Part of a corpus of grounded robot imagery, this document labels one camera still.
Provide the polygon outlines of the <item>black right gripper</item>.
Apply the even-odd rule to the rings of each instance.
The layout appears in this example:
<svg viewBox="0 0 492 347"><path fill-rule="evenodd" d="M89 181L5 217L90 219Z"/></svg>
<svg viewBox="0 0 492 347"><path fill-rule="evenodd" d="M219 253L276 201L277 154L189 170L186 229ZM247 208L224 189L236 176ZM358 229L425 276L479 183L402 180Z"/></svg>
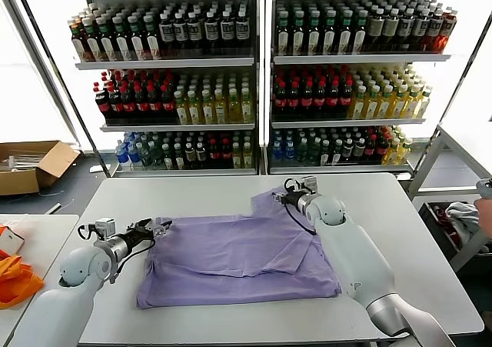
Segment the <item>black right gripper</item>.
<svg viewBox="0 0 492 347"><path fill-rule="evenodd" d="M304 196L303 192L289 191L287 193L273 192L273 200L279 205L292 205L296 209L299 207L299 201Z"/></svg>

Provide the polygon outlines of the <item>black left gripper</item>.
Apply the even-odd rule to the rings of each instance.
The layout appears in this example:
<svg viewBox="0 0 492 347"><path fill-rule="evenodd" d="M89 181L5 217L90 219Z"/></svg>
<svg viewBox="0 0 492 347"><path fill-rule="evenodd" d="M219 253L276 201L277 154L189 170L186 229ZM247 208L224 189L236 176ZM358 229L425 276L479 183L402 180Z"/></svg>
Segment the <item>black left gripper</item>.
<svg viewBox="0 0 492 347"><path fill-rule="evenodd" d="M165 235L172 224L171 219L142 219L131 223L123 234L123 240L128 248L134 248L144 241L155 245L156 238Z"/></svg>

